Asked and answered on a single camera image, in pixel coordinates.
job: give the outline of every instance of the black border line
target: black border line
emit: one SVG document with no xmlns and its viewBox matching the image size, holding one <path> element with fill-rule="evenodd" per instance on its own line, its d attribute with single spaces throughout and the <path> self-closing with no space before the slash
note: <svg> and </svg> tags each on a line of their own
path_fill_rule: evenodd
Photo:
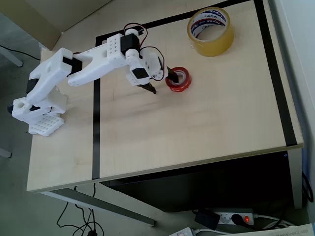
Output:
<svg viewBox="0 0 315 236">
<path fill-rule="evenodd" d="M 93 154 L 92 154 L 92 179 L 99 178 L 100 171 L 100 78 L 94 80 L 93 95 Z"/>
<path fill-rule="evenodd" d="M 232 6 L 235 4 L 247 2 L 251 0 L 226 0 L 214 5 L 213 7 L 225 8 L 227 6 Z M 272 80 L 272 84 L 274 87 L 274 92 L 276 95 L 276 101 L 278 105 L 278 110 L 280 114 L 281 124 L 283 128 L 283 134 L 285 138 L 286 146 L 294 146 L 297 145 L 293 125 L 290 117 L 290 112 L 288 109 L 279 68 L 277 64 L 277 59 L 275 55 L 275 51 L 273 48 L 271 35 L 268 28 L 268 22 L 264 10 L 264 5 L 262 0 L 253 0 L 255 4 L 255 9 L 257 12 L 258 22 L 260 26 L 260 32 L 263 39 L 263 44 L 265 48 L 265 53 L 267 57 L 268 67 L 270 71 L 270 76 Z M 143 24 L 144 27 L 147 29 L 154 28 L 157 26 L 169 24 L 175 21 L 184 20 L 187 18 L 192 17 L 196 12 L 200 11 L 201 9 L 197 9 L 194 11 L 182 13 L 175 16 L 170 16 L 164 19 L 152 21 Z M 95 46 L 99 46 L 105 41 L 108 37 L 116 35 L 118 33 L 123 33 L 123 30 L 111 32 L 108 34 L 97 36 Z M 100 79 L 94 81 L 94 112 L 93 112 L 93 166 L 92 166 L 92 179 L 99 178 L 99 171 L 100 171 Z"/>
<path fill-rule="evenodd" d="M 264 44 L 265 53 L 267 57 L 270 77 L 275 91 L 285 143 L 287 147 L 295 146 L 297 145 L 297 142 L 289 112 L 289 107 L 287 105 L 284 93 L 284 87 L 282 85 L 282 80 L 277 64 L 274 46 L 272 44 L 272 39 L 268 27 L 268 21 L 264 10 L 264 4 L 262 0 L 254 0 L 254 4 L 257 12 L 262 41 Z"/>
</svg>

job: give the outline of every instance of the tape roll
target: tape roll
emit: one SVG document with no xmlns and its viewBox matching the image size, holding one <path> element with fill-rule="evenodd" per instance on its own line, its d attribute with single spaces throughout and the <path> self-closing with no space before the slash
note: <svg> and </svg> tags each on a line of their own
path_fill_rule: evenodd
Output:
<svg viewBox="0 0 315 236">
<path fill-rule="evenodd" d="M 168 78 L 165 78 L 165 82 L 169 88 L 174 92 L 182 92 L 188 89 L 191 84 L 191 76 L 188 71 L 183 67 L 175 67 L 172 69 L 181 80 L 178 83 L 174 83 Z"/>
<path fill-rule="evenodd" d="M 213 25 L 224 26 L 221 35 L 214 40 L 200 40 L 199 34 Z M 187 33 L 196 51 L 206 57 L 214 57 L 224 53 L 233 43 L 234 31 L 230 17 L 226 11 L 218 7 L 207 7 L 198 11 L 189 20 Z"/>
</svg>

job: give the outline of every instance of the clear tape roll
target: clear tape roll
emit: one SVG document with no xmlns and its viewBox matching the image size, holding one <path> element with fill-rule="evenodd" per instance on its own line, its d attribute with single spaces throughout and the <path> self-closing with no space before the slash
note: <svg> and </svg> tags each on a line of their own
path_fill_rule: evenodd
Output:
<svg viewBox="0 0 315 236">
<path fill-rule="evenodd" d="M 200 40 L 199 34 L 213 25 L 224 26 L 224 31 L 214 40 Z M 195 50 L 206 57 L 214 57 L 224 53 L 233 43 L 234 31 L 230 17 L 226 11 L 218 7 L 207 7 L 189 20 L 187 33 Z"/>
</svg>

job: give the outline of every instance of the white robotic arm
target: white robotic arm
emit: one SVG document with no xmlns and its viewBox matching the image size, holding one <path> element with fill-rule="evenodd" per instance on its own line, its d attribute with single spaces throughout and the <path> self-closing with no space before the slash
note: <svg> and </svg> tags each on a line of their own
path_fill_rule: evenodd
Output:
<svg viewBox="0 0 315 236">
<path fill-rule="evenodd" d="M 68 77 L 70 86 L 80 86 L 94 81 L 110 71 L 129 65 L 126 78 L 133 86 L 156 93 L 150 79 L 162 80 L 170 70 L 163 68 L 156 53 L 140 49 L 138 31 L 128 29 L 125 35 L 116 34 L 107 43 L 73 55 L 70 50 L 59 49 L 50 59 L 31 72 L 27 96 L 15 99 L 12 116 L 28 123 L 29 133 L 48 136 L 58 129 L 64 120 L 67 96 L 56 85 Z M 90 63 L 82 69 L 82 62 Z M 178 76 L 170 70 L 169 79 L 178 83 Z"/>
</svg>

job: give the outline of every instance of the table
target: table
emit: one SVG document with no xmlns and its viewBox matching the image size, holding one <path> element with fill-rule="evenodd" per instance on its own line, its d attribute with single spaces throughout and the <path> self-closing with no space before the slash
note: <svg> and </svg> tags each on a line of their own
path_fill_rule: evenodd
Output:
<svg viewBox="0 0 315 236">
<path fill-rule="evenodd" d="M 231 48 L 214 58 L 191 48 L 186 32 L 189 18 L 209 5 L 224 8 L 235 30 Z M 169 67 L 187 68 L 191 86 L 174 93 L 153 81 L 153 95 L 130 86 L 123 69 L 81 87 L 62 81 L 58 87 L 69 96 L 65 124 L 49 137 L 33 136 L 27 191 L 152 225 L 68 188 L 288 150 L 300 208 L 304 143 L 268 1 L 114 0 L 64 32 L 54 52 L 85 51 L 129 22 L 145 24 L 145 44 L 158 47 Z M 42 60 L 51 55 L 43 51 Z"/>
</svg>

